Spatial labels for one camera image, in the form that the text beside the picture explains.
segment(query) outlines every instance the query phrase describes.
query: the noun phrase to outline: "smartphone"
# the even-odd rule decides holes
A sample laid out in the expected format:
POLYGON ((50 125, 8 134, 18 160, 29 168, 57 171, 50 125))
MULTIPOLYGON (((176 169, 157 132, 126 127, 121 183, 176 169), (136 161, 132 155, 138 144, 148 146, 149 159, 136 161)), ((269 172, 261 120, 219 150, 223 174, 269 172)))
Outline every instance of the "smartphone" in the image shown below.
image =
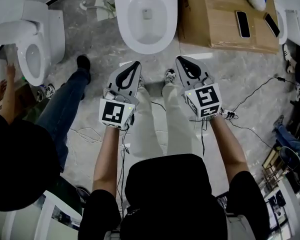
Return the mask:
POLYGON ((265 14, 264 17, 265 22, 268 24, 269 28, 272 30, 272 33, 275 35, 275 37, 277 38, 280 34, 280 30, 277 26, 277 24, 275 23, 275 21, 272 19, 272 17, 270 16, 269 13, 265 14))
POLYGON ((237 10, 235 12, 236 20, 239 25, 239 32, 242 38, 250 38, 250 30, 248 24, 247 14, 244 11, 237 10))

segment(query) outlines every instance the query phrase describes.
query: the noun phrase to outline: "tiled floor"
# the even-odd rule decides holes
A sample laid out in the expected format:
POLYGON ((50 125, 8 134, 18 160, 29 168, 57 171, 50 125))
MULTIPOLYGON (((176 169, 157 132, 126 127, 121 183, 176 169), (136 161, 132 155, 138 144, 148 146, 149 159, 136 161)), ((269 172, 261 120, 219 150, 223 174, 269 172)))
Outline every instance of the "tiled floor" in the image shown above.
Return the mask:
MULTIPOLYGON (((210 73, 219 84, 225 109, 233 109, 246 96, 251 94, 259 85, 275 74, 293 79, 285 72, 282 52, 276 55, 260 54, 244 51, 224 51, 186 45, 178 42, 177 36, 162 52, 153 55, 138 54, 129 49, 121 38, 116 19, 98 22, 95 9, 84 11, 79 4, 82 0, 59 0, 50 6, 51 9, 63 10, 66 55, 61 63, 56 65, 48 77, 48 82, 59 88, 76 70, 76 58, 84 53, 91 60, 92 82, 86 88, 85 99, 80 103, 72 130, 68 133, 69 155, 63 176, 74 185, 92 188, 92 177, 95 162, 101 147, 105 127, 98 122, 99 100, 106 86, 108 77, 119 67, 119 63, 140 61, 142 75, 153 100, 163 104, 160 97, 160 82, 168 68, 176 68, 176 56, 183 54, 209 53, 202 60, 210 73)), ((86 0, 87 5, 93 5, 94 0, 86 0)), ((238 108, 238 120, 234 123, 241 127, 252 128, 265 142, 272 145, 275 141, 272 135, 273 122, 280 114, 289 117, 292 111, 290 99, 294 99, 294 87, 272 80, 257 91, 238 108)), ((185 105, 184 111, 191 116, 191 111, 185 105)), ((162 149, 167 149, 168 133, 164 110, 152 106, 155 129, 162 149)), ((191 122, 194 131, 201 137, 201 123, 191 122)), ((258 137, 246 129, 235 128, 230 125, 235 136, 245 151, 251 170, 257 179, 261 176, 261 164, 268 155, 269 148, 258 137)), ((204 162, 209 174, 212 193, 219 195, 228 190, 228 182, 217 142, 212 129, 208 125, 203 133, 205 143, 204 162)), ((129 132, 126 144, 130 144, 129 132)), ((122 165, 118 153, 118 178, 122 165)), ((128 175, 129 168, 136 162, 133 155, 125 159, 124 175, 128 175)))

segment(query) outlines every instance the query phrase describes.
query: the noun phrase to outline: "gray floor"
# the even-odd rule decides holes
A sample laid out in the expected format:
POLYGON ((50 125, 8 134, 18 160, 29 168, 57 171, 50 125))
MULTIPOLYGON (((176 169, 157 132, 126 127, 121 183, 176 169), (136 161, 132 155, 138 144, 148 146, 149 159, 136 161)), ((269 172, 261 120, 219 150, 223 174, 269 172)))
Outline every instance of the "gray floor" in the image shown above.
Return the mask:
MULTIPOLYGON (((260 54, 244 51, 224 51, 197 47, 178 42, 177 36, 162 52, 153 55, 142 55, 129 49, 121 38, 116 19, 97 22, 96 11, 83 11, 79 4, 82 0, 59 0, 50 6, 51 9, 63 10, 66 55, 61 63, 56 65, 48 77, 48 82, 59 88, 76 70, 76 57, 82 53, 90 58, 92 67, 92 82, 86 88, 85 99, 80 103, 72 130, 68 133, 69 155, 63 176, 74 185, 92 188, 92 177, 95 162, 101 147, 105 127, 98 122, 99 99, 106 86, 111 72, 119 67, 119 63, 140 61, 142 75, 153 101, 163 104, 160 98, 159 84, 168 68, 176 68, 176 56, 183 54, 211 53, 211 58, 204 59, 210 73, 218 82, 223 108, 233 109, 259 85, 270 77, 278 74, 292 80, 285 72, 285 62, 282 52, 276 55, 260 54)), ((86 0, 87 5, 93 5, 94 0, 86 0)), ((238 108, 238 120, 234 124, 252 128, 266 143, 273 145, 275 138, 272 134, 273 122, 279 115, 286 118, 292 111, 290 99, 296 95, 292 85, 272 80, 261 90, 249 98, 238 108)), ((184 112, 192 115, 187 107, 184 112)), ((155 129, 158 141, 165 152, 167 149, 167 124, 165 112, 158 105, 152 106, 155 117, 155 129)), ((201 137, 201 123, 191 122, 196 134, 201 137)), ((251 173, 258 180, 261 177, 261 165, 270 149, 258 137, 247 129, 239 129, 230 125, 235 136, 241 143, 248 160, 251 173)), ((228 190, 225 169, 220 152, 214 138, 211 126, 203 133, 205 143, 204 162, 209 174, 212 192, 219 195, 228 190)), ((126 136, 130 144, 129 133, 126 136)), ((118 154, 118 172, 120 173, 122 159, 118 154)), ((124 180, 129 168, 137 160, 127 155, 124 168, 124 180)))

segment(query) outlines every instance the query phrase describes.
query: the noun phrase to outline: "white toilet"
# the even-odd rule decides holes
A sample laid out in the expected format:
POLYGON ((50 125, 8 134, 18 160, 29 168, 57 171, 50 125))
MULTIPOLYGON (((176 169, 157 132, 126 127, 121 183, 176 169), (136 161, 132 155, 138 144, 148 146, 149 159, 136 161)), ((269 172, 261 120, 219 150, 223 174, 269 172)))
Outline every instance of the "white toilet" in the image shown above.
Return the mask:
POLYGON ((274 5, 281 32, 279 43, 284 44, 288 38, 300 46, 300 0, 274 0, 274 5))
POLYGON ((115 0, 121 36, 132 50, 155 54, 173 40, 178 0, 115 0))
POLYGON ((52 65, 65 55, 63 12, 25 1, 20 20, 0 24, 0 45, 16 44, 20 69, 33 86, 41 85, 52 65))

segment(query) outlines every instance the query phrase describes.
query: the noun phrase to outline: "black t-shirt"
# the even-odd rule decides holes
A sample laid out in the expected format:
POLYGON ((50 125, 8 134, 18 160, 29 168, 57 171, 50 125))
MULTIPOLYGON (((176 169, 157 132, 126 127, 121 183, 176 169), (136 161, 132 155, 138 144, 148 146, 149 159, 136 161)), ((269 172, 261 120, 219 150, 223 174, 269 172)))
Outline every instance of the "black t-shirt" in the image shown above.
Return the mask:
MULTIPOLYGON (((125 187, 131 205, 120 225, 122 240, 224 239, 227 222, 212 195, 203 160, 193 154, 148 159, 129 171, 125 187)), ((252 175, 238 173, 230 183, 227 212, 244 215, 257 240, 267 239, 269 214, 252 175)), ((78 239, 103 240, 120 224, 116 199, 105 190, 87 201, 78 239)))
POLYGON ((55 144, 41 126, 0 115, 0 211, 34 203, 60 175, 55 144))

